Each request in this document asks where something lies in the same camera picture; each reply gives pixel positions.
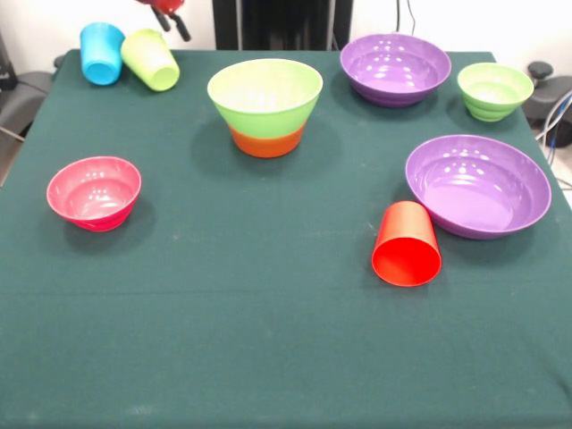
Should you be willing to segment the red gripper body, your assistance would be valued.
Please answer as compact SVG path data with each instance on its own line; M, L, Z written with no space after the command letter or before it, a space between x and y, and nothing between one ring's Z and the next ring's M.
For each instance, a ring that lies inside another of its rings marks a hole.
M137 0L141 4L149 5L160 13L174 14L184 5L184 0Z

